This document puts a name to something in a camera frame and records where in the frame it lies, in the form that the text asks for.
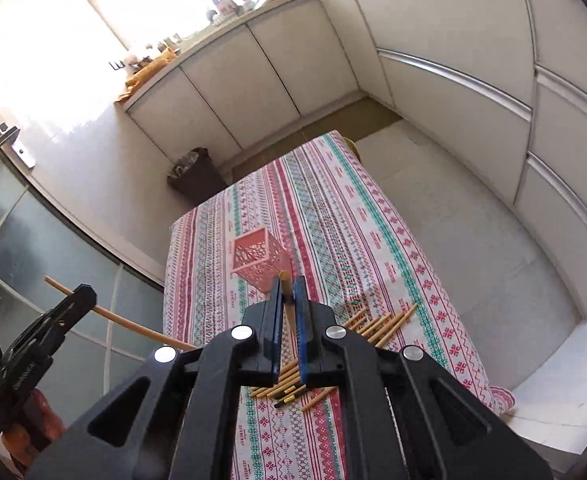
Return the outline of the white kitchen cabinets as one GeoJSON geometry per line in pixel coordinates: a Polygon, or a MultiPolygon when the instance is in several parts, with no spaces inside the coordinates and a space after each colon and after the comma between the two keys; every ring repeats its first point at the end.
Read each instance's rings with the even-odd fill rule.
{"type": "Polygon", "coordinates": [[[279,0],[190,46],[126,112],[237,157],[365,94],[513,207],[587,318],[587,0],[279,0]]]}

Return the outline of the pink perforated utensil holder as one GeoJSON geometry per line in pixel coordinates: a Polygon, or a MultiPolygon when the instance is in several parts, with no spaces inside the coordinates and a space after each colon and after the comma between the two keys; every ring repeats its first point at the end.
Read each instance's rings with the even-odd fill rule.
{"type": "Polygon", "coordinates": [[[293,278],[292,259],[266,226],[260,226],[232,241],[231,273],[243,278],[259,292],[270,291],[272,280],[282,272],[293,278]]]}

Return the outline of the embroidered patterned tablecloth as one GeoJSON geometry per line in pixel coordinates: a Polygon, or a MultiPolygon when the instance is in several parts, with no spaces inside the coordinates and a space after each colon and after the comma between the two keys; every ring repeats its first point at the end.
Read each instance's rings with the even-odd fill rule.
{"type": "Polygon", "coordinates": [[[389,198],[340,134],[255,171],[178,219],[168,253],[164,327],[197,347],[165,382],[175,425],[170,479],[528,479],[547,467],[502,420],[513,395],[492,385],[461,317],[389,198]],[[231,273],[232,241],[266,226],[333,309],[326,330],[344,373],[301,382],[282,298],[275,385],[243,385],[253,330],[244,310],[268,298],[231,273]],[[386,327],[418,304],[383,348],[386,327]],[[367,313],[350,328],[343,323],[367,313]],[[389,314],[371,338],[362,330],[389,314]]]}

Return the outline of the dark trash bin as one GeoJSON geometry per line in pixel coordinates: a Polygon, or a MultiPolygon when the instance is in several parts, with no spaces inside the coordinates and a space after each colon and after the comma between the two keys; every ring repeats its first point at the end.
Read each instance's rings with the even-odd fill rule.
{"type": "Polygon", "coordinates": [[[190,206],[198,206],[227,188],[207,148],[195,148],[175,162],[167,184],[179,192],[190,206]]]}

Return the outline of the yellow cloth on counter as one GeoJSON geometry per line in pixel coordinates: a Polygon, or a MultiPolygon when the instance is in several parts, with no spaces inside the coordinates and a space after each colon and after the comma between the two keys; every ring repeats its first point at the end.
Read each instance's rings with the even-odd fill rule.
{"type": "Polygon", "coordinates": [[[115,99],[115,103],[126,102],[154,75],[159,73],[160,70],[163,70],[167,65],[170,65],[175,58],[177,58],[177,54],[171,49],[166,49],[141,70],[138,70],[136,74],[128,77],[124,82],[124,90],[115,99]]]}

